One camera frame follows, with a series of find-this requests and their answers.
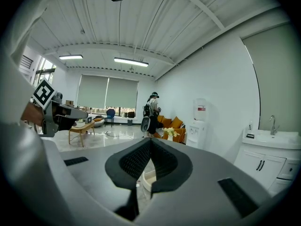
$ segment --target orange sofa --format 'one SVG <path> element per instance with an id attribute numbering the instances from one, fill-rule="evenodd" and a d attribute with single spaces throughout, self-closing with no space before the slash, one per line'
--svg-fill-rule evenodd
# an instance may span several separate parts
<path id="1" fill-rule="evenodd" d="M 180 134 L 177 137 L 173 137 L 174 142 L 182 143 L 184 141 L 186 129 L 180 128 L 183 121 L 179 120 L 178 117 L 175 117 L 174 120 L 172 121 L 171 119 L 165 118 L 163 115 L 159 115 L 158 122 L 161 122 L 163 124 L 163 128 L 171 128 L 172 127 L 172 128 L 174 128 L 175 132 Z M 161 138 L 161 136 L 157 132 L 154 134 L 154 137 Z M 167 140 L 168 134 L 165 133 L 162 139 Z"/>

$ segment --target yellow cushion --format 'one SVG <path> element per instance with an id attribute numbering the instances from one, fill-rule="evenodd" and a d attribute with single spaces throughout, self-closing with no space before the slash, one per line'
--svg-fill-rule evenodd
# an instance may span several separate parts
<path id="1" fill-rule="evenodd" d="M 170 126 L 170 123 L 171 123 L 171 119 L 167 119 L 167 118 L 163 118 L 163 120 L 162 120 L 162 124 L 163 124 L 163 127 L 164 128 L 169 128 Z"/>
<path id="2" fill-rule="evenodd" d="M 179 120 L 179 118 L 176 116 L 175 119 L 173 120 L 173 122 L 170 124 L 169 127 L 172 127 L 174 129 L 178 129 L 180 128 L 180 126 L 182 125 L 183 121 Z"/>
<path id="3" fill-rule="evenodd" d="M 158 122 L 162 122 L 164 116 L 163 115 L 158 115 Z"/>

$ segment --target ceiling light fixture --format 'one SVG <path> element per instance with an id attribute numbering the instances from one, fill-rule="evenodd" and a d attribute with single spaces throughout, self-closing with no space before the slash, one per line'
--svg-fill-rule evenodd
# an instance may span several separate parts
<path id="1" fill-rule="evenodd" d="M 129 65 L 138 65 L 138 66 L 143 66 L 143 67 L 149 66 L 148 63 L 140 62 L 140 61 L 136 61 L 136 60 L 132 60 L 132 59 L 126 59 L 126 58 L 114 58 L 114 61 L 118 62 L 118 63 L 129 64 Z"/>
<path id="2" fill-rule="evenodd" d="M 60 59 L 82 59 L 82 55 L 64 55 L 64 56 L 59 56 Z"/>

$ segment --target ceiling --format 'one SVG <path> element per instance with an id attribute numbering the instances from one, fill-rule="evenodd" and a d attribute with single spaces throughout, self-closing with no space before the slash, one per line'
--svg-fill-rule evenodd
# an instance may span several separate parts
<path id="1" fill-rule="evenodd" d="M 274 0 L 51 0 L 31 41 L 47 59 L 82 54 L 82 60 L 62 61 L 69 70 L 158 77 L 208 38 L 277 6 Z M 114 57 L 149 66 L 131 70 Z"/>

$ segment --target backpack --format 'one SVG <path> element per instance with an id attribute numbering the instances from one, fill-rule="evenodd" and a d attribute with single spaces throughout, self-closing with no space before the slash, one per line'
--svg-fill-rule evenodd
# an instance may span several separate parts
<path id="1" fill-rule="evenodd" d="M 150 107 L 150 104 L 146 104 L 145 106 L 143 106 L 143 116 L 144 117 L 149 117 L 151 114 L 151 107 Z"/>

